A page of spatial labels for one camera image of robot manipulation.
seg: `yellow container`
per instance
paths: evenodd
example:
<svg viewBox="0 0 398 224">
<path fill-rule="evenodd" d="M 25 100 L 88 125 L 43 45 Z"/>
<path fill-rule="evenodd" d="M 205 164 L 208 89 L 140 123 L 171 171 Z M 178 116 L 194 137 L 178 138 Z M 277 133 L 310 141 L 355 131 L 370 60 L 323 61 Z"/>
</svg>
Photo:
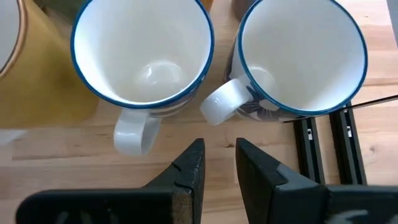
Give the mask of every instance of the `yellow container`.
<svg viewBox="0 0 398 224">
<path fill-rule="evenodd" d="M 71 125 L 95 111 L 68 40 L 32 0 L 1 0 L 0 21 L 0 128 Z"/>
<path fill-rule="evenodd" d="M 39 6 L 52 9 L 56 11 L 59 15 L 62 15 L 64 18 L 68 19 L 69 21 L 74 21 L 83 3 L 87 2 L 88 0 L 34 0 L 34 1 Z M 210 12 L 213 0 L 201 0 L 201 3 L 204 5 L 205 9 L 208 12 Z"/>
</svg>

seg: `blue mug rim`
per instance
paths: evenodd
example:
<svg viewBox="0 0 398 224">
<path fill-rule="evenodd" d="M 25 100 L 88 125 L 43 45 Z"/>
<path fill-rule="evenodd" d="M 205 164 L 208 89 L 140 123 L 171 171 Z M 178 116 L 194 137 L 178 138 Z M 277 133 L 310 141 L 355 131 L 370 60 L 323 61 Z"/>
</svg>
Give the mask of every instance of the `blue mug rim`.
<svg viewBox="0 0 398 224">
<path fill-rule="evenodd" d="M 78 74 L 78 76 L 80 77 L 80 79 L 82 80 L 82 82 L 88 87 L 89 90 L 91 90 L 95 95 L 97 95 L 98 97 L 112 103 L 115 104 L 117 106 L 121 106 L 123 108 L 130 108 L 130 109 L 152 109 L 152 108 L 161 108 L 164 107 L 166 105 L 172 104 L 176 101 L 178 101 L 179 99 L 181 99 L 182 97 L 184 97 L 185 95 L 189 94 L 190 92 L 192 92 L 193 90 L 195 90 L 200 83 L 203 81 L 203 79 L 207 76 L 207 73 L 209 71 L 210 68 L 210 64 L 211 61 L 213 60 L 213 54 L 214 54 L 214 49 L 215 49 L 215 35 L 214 35 L 214 28 L 213 28 L 213 23 L 210 20 L 209 14 L 207 13 L 205 7 L 203 6 L 203 4 L 200 2 L 200 0 L 194 0 L 198 6 L 200 7 L 200 9 L 202 10 L 202 12 L 204 13 L 206 20 L 208 22 L 209 25 L 209 29 L 210 29 L 210 51 L 209 51 L 209 56 L 207 58 L 206 64 L 203 67 L 202 71 L 200 72 L 200 74 L 195 78 L 195 81 L 192 82 L 186 89 L 184 89 L 184 91 L 181 91 L 180 93 L 178 93 L 177 95 L 166 99 L 166 100 L 162 100 L 156 103 L 146 103 L 146 104 L 134 104 L 134 103 L 123 103 L 117 100 L 114 100 L 110 97 L 107 97 L 103 94 L 101 94 L 99 91 L 97 91 L 94 87 L 92 87 L 87 79 L 85 78 L 83 72 L 81 72 L 80 67 L 77 63 L 76 60 L 76 55 L 75 55 L 75 35 L 76 35 L 76 28 L 77 25 L 79 23 L 80 17 L 81 15 L 84 13 L 85 9 L 87 8 L 87 6 L 92 2 L 93 0 L 88 0 L 86 3 L 84 3 L 82 5 L 82 7 L 80 8 L 76 19 L 73 23 L 73 28 L 72 28 L 72 34 L 70 37 L 70 52 L 71 52 L 71 56 L 72 56 L 72 63 L 73 66 L 75 67 L 75 70 Z"/>
<path fill-rule="evenodd" d="M 256 91 L 260 92 L 261 95 L 263 95 L 267 100 L 271 101 L 273 104 L 277 105 L 279 108 L 282 108 L 283 110 L 286 110 L 288 112 L 291 112 L 291 113 L 294 113 L 294 114 L 297 114 L 297 115 L 301 115 L 301 116 L 317 116 L 317 115 L 322 115 L 322 114 L 328 114 L 328 113 L 336 111 L 336 110 L 342 108 L 344 105 L 346 105 L 357 94 L 359 89 L 362 87 L 362 85 L 363 85 L 363 83 L 365 81 L 365 78 L 366 78 L 367 71 L 368 71 L 368 49 L 366 47 L 365 38 L 364 38 L 364 36 L 362 34 L 361 29 L 359 28 L 359 25 L 356 23 L 356 21 L 354 20 L 352 15 L 342 5 L 340 5 L 335 0 L 329 0 L 330 2 L 334 3 L 337 7 L 339 7 L 346 14 L 346 16 L 348 16 L 348 18 L 351 20 L 351 22 L 354 24 L 356 30 L 358 31 L 359 37 L 360 37 L 360 39 L 362 41 L 363 49 L 364 49 L 364 68 L 363 68 L 363 74 L 362 74 L 361 80 L 358 83 L 358 86 L 352 92 L 352 94 L 350 94 L 349 97 L 347 97 L 345 100 L 343 100 L 341 103 L 339 103 L 336 106 L 333 106 L 331 108 L 324 109 L 324 110 L 318 110 L 318 111 L 300 110 L 300 109 L 296 109 L 296 108 L 287 106 L 287 105 L 285 105 L 283 103 L 280 103 L 277 100 L 275 100 L 273 97 L 271 97 L 268 93 L 266 93 L 260 87 L 258 82 L 255 81 L 253 75 L 251 74 L 251 72 L 250 72 L 250 70 L 248 68 L 246 60 L 244 59 L 243 44 L 242 44 L 244 26 L 245 26 L 245 24 L 246 24 L 246 22 L 248 20 L 248 17 L 252 13 L 253 9 L 256 8 L 256 6 L 262 1 L 263 0 L 257 0 L 248 9 L 248 11 L 243 16 L 243 19 L 242 19 L 242 22 L 241 22 L 241 24 L 239 26 L 239 31 L 238 31 L 238 54 L 239 54 L 239 58 L 241 60 L 241 64 L 243 66 L 244 72 L 249 77 L 250 82 L 252 83 L 252 85 L 254 86 Z"/>
</svg>

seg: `metal bracket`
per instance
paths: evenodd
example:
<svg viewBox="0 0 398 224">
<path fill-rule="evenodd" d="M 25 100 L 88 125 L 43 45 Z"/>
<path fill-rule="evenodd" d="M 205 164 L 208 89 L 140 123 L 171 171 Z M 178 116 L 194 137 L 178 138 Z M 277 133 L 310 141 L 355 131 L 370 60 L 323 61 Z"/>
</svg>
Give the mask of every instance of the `metal bracket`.
<svg viewBox="0 0 398 224">
<path fill-rule="evenodd" d="M 353 111 L 351 109 L 336 111 L 330 114 L 329 118 L 341 183 L 366 185 Z"/>
<path fill-rule="evenodd" d="M 19 205 L 16 223 L 200 224 L 204 187 L 205 142 L 197 139 L 141 188 L 39 192 Z"/>
<path fill-rule="evenodd" d="M 236 167 L 250 224 L 398 221 L 398 187 L 318 184 L 241 138 Z"/>
<path fill-rule="evenodd" d="M 315 118 L 294 121 L 300 173 L 319 183 L 325 183 Z"/>
</svg>

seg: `mug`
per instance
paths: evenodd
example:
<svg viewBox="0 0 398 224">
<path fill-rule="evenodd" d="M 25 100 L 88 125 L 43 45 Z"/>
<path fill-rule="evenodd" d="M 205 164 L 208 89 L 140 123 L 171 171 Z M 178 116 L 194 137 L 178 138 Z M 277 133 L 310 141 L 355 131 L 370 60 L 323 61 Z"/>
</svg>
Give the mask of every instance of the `mug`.
<svg viewBox="0 0 398 224">
<path fill-rule="evenodd" d="M 194 97 L 213 58 L 213 26 L 199 0 L 93 0 L 72 30 L 84 84 L 124 108 L 114 130 L 122 154 L 149 152 L 163 117 Z"/>
<path fill-rule="evenodd" d="M 217 125 L 234 112 L 256 121 L 328 114 L 359 91 L 364 37 L 336 1 L 259 0 L 239 26 L 226 83 L 201 104 Z"/>
<path fill-rule="evenodd" d="M 73 68 L 68 40 L 39 7 L 1 0 L 0 128 L 77 124 L 97 102 Z"/>
</svg>

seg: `floral pattern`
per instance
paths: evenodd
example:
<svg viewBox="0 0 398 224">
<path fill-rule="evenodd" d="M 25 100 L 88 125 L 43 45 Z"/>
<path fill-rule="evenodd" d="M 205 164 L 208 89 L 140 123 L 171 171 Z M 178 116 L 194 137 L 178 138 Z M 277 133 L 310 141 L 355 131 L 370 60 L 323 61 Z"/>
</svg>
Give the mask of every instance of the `floral pattern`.
<svg viewBox="0 0 398 224">
<path fill-rule="evenodd" d="M 289 113 L 283 109 L 274 106 L 269 100 L 263 97 L 260 93 L 253 90 L 251 87 L 246 87 L 250 94 L 253 96 L 253 100 L 245 103 L 236 111 L 239 115 L 245 118 L 252 118 L 257 121 L 288 121 L 297 119 L 298 115 Z"/>
<path fill-rule="evenodd" d="M 233 55 L 234 48 L 232 48 L 228 56 L 228 63 L 224 73 L 225 82 L 228 82 L 231 79 L 229 76 L 232 72 Z M 236 110 L 238 115 L 244 118 L 254 119 L 256 121 L 291 121 L 304 118 L 304 116 L 290 113 L 271 103 L 261 93 L 253 88 L 253 83 L 250 81 L 246 84 L 246 88 L 252 95 L 253 100 L 238 108 Z"/>
</svg>

